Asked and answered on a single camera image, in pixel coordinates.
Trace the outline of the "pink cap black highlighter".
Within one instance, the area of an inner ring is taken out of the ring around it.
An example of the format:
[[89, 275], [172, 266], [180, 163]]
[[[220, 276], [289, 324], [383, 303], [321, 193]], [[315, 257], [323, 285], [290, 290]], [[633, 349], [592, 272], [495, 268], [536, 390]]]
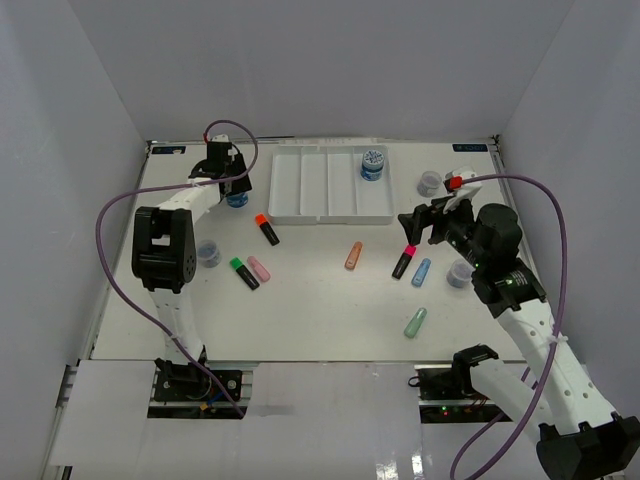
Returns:
[[394, 270], [392, 272], [392, 277], [396, 280], [400, 280], [407, 270], [411, 260], [413, 259], [416, 253], [416, 247], [412, 245], [408, 245], [400, 255]]

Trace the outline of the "blue lidded tub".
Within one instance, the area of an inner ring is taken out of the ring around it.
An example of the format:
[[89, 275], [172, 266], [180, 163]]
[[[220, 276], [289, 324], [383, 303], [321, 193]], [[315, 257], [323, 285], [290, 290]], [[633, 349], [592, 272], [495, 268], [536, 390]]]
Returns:
[[226, 203], [231, 208], [236, 208], [236, 209], [244, 207], [248, 203], [248, 201], [249, 201], [249, 195], [247, 192], [241, 192], [241, 193], [229, 195], [226, 197]]
[[366, 181], [377, 181], [382, 177], [386, 156], [380, 150], [369, 149], [361, 160], [360, 175]]

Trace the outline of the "clear paperclip jar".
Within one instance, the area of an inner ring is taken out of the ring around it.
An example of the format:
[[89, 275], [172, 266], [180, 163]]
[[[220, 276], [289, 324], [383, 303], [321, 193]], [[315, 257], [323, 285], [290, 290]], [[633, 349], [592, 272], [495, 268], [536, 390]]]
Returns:
[[215, 268], [221, 262], [220, 249], [210, 239], [201, 240], [196, 244], [196, 255], [199, 264], [206, 268]]
[[433, 197], [442, 184], [442, 177], [435, 171], [425, 171], [418, 181], [416, 190], [422, 197]]
[[446, 274], [447, 283], [458, 289], [465, 288], [472, 280], [474, 268], [464, 259], [455, 260]]

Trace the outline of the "pastel blue mini highlighter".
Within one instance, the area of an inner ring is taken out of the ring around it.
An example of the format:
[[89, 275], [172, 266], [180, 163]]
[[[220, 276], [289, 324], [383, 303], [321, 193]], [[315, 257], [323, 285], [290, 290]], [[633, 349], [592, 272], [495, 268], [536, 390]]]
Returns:
[[416, 272], [414, 273], [412, 280], [411, 280], [411, 285], [416, 287], [416, 288], [420, 288], [426, 277], [427, 274], [429, 272], [431, 266], [431, 260], [429, 258], [424, 258], [421, 260]]

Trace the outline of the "orange cap black highlighter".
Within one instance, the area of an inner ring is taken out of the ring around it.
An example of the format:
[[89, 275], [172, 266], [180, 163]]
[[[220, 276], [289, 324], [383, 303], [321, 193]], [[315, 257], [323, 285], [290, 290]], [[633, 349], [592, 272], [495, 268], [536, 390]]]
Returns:
[[271, 246], [276, 246], [280, 243], [279, 237], [264, 214], [256, 215], [255, 222]]

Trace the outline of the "white compartment tray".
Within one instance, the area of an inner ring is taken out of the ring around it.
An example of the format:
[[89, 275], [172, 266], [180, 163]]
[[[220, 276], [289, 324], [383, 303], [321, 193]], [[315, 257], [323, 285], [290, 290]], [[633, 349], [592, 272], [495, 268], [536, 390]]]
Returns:
[[[376, 151], [380, 177], [362, 176], [362, 160]], [[282, 225], [386, 225], [395, 217], [391, 157], [381, 144], [278, 147], [272, 156], [268, 215]]]

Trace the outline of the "green cap black highlighter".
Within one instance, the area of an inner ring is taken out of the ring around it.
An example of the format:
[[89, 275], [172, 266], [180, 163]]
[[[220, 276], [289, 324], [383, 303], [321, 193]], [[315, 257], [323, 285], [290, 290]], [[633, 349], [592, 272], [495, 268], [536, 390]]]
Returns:
[[252, 291], [256, 290], [260, 286], [259, 281], [238, 257], [233, 257], [229, 264], [235, 273]]

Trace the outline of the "pastel pink mini highlighter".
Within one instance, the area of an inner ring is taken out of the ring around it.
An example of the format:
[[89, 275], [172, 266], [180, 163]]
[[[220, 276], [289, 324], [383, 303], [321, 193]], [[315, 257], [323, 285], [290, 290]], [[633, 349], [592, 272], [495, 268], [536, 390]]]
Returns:
[[270, 272], [264, 267], [264, 265], [255, 256], [249, 256], [247, 261], [252, 271], [254, 272], [254, 274], [256, 275], [256, 277], [260, 282], [265, 283], [271, 279]]

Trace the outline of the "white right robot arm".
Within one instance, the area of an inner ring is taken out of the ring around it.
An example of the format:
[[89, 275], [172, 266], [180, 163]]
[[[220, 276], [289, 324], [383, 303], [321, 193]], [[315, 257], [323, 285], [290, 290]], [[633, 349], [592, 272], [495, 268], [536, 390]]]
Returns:
[[480, 301], [511, 337], [537, 385], [536, 393], [512, 376], [485, 345], [459, 351], [451, 384], [461, 397], [480, 393], [524, 431], [551, 479], [597, 479], [624, 470], [639, 449], [639, 421], [623, 417], [605, 399], [556, 325], [547, 295], [519, 257], [522, 231], [508, 206], [487, 204], [475, 212], [468, 200], [452, 210], [447, 198], [398, 217], [410, 245], [446, 242], [473, 267]]

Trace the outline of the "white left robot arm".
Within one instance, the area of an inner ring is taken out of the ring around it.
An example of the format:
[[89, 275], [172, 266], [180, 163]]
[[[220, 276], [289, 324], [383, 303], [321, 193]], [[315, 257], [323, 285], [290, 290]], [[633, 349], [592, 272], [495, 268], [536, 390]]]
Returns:
[[187, 186], [154, 207], [138, 208], [133, 224], [133, 275], [149, 292], [165, 327], [166, 354], [160, 367], [181, 357], [187, 361], [176, 384], [191, 399], [205, 396], [212, 378], [195, 365], [207, 360], [189, 291], [198, 266], [195, 224], [224, 196], [251, 189], [244, 157], [226, 135], [207, 141], [206, 147], [206, 158], [193, 167]]

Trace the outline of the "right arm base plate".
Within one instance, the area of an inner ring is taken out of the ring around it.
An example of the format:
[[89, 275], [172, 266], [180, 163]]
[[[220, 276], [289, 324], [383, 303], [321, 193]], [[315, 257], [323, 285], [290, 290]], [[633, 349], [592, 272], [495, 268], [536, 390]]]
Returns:
[[450, 368], [423, 368], [407, 380], [418, 393], [422, 424], [488, 423], [502, 411], [478, 393], [464, 393]]

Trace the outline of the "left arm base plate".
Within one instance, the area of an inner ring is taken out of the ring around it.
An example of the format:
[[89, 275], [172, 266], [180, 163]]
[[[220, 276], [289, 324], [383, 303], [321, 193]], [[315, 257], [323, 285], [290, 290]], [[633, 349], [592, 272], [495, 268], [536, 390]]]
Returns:
[[[220, 387], [192, 364], [176, 364], [163, 359], [154, 361], [156, 377], [153, 400], [156, 402], [227, 401]], [[243, 372], [241, 370], [211, 370], [234, 401], [241, 399]]]

